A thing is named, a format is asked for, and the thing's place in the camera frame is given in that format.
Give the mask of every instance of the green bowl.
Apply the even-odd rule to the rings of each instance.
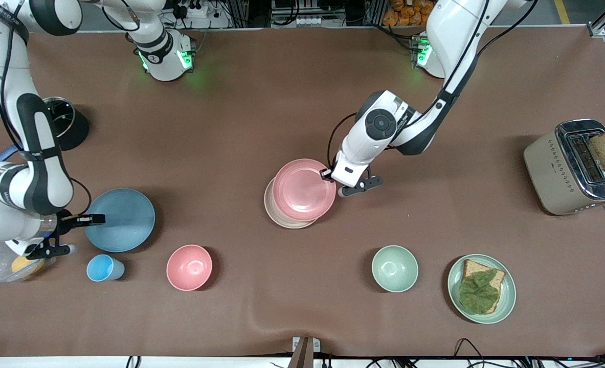
[[[387,245],[373,257],[372,272],[382,289],[402,293],[418,279],[418,262],[412,252],[400,245]]]
[[[500,287],[500,301],[498,302],[496,310],[491,314],[475,314],[468,312],[468,310],[465,310],[459,302],[459,285],[461,284],[461,278],[464,275],[464,262],[466,259],[481,263],[485,266],[497,268],[498,270],[503,270],[506,273]],[[509,316],[513,310],[513,306],[516,305],[516,285],[513,282],[509,270],[507,270],[497,259],[485,256],[484,254],[470,254],[459,258],[459,260],[455,262],[447,275],[447,292],[450,294],[452,303],[457,310],[459,310],[464,317],[479,324],[496,324],[502,321]]]

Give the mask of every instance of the blue cup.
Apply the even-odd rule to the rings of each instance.
[[[93,257],[86,266],[86,275],[95,282],[115,280],[121,277],[123,272],[125,272],[125,265],[106,254]]]

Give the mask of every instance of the yellow floor line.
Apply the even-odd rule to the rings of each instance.
[[[566,7],[564,7],[564,1],[554,0],[554,6],[557,7],[557,14],[559,14],[559,19],[562,21],[562,24],[570,24],[571,19],[568,18]]]

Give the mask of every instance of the pile of oranges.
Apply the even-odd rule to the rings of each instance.
[[[384,26],[424,26],[427,17],[434,7],[431,0],[413,0],[413,6],[407,5],[405,0],[389,0],[391,9],[384,13],[382,25]]]

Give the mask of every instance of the transparent food container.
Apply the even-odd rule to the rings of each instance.
[[[0,242],[0,282],[24,280],[50,266],[54,261],[54,258],[30,261],[26,257],[18,256],[4,242]]]

